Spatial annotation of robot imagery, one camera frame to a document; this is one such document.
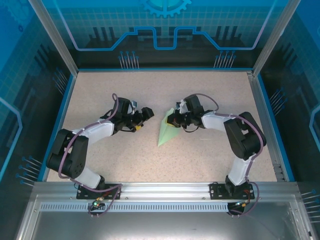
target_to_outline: black mounting bracket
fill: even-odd
[[[244,190],[248,190],[250,192],[250,199],[255,199],[254,188],[252,184],[245,184],[241,188],[241,192],[238,194],[230,195],[225,183],[217,183],[213,182],[209,184],[209,193],[211,200],[247,200],[248,195],[244,192]]]
[[[109,189],[112,188],[114,186],[116,186],[118,184],[105,184],[104,189]],[[117,192],[118,188],[115,188],[113,190],[110,191],[110,193],[104,197],[105,200],[112,200]],[[104,193],[103,192],[94,192],[94,191],[90,191],[86,188],[84,188],[83,186],[78,187],[77,193],[76,193],[76,199],[81,199],[81,200],[95,200],[99,197],[101,197]],[[117,196],[116,196],[116,200],[120,199],[120,195],[121,193],[118,192]]]

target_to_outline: beige tabletop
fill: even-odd
[[[138,109],[149,107],[155,114],[135,132],[119,132],[88,148],[86,165],[108,182],[214,182],[224,181],[235,155],[227,135],[213,129],[199,129],[158,147],[161,120],[177,101],[193,93],[213,97],[218,112],[250,112],[259,115],[245,72],[148,71],[80,72],[75,82],[63,128],[79,129],[95,122],[114,105],[112,93],[135,100]],[[210,100],[199,97],[205,110]],[[276,181],[268,146],[255,160],[251,181]],[[47,181],[60,181],[49,172]]]

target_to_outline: gear icon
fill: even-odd
[[[166,18],[169,15],[173,17],[175,14],[180,14],[181,10],[186,10],[191,0],[141,0],[141,3],[144,10],[149,11],[151,15]]]
[[[0,7],[7,7],[11,16],[22,25],[30,15],[28,0],[0,0]]]

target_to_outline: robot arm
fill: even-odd
[[[266,145],[266,138],[256,121],[249,112],[239,115],[249,121],[259,132]],[[196,95],[191,95],[181,102],[177,102],[176,110],[167,117],[167,123],[176,128],[186,129],[194,124],[203,129],[215,129],[227,134],[230,147],[235,154],[234,162],[230,173],[225,179],[225,188],[230,196],[241,192],[246,181],[247,170],[250,167],[251,159],[259,152],[261,143],[255,131],[242,120],[235,118],[232,114],[219,114],[212,110],[204,111],[203,106]]]
[[[144,107],[141,112],[136,108],[135,101],[119,97],[117,111],[111,119],[105,121],[112,110],[84,130],[61,129],[56,135],[46,166],[58,172],[66,147],[71,139],[83,130],[73,142],[72,148],[69,149],[61,173],[91,189],[104,189],[104,178],[86,167],[88,146],[119,131],[134,133],[144,126],[145,121],[154,116],[151,108]]]

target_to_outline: blue enclosure wall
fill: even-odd
[[[271,118],[281,135],[293,176],[302,193],[316,189],[317,194],[320,192],[319,11],[320,2],[301,1],[261,71]]]
[[[28,1],[0,0],[0,53],[0,238],[11,240],[71,75]]]
[[[79,68],[251,68],[287,0],[44,0]]]

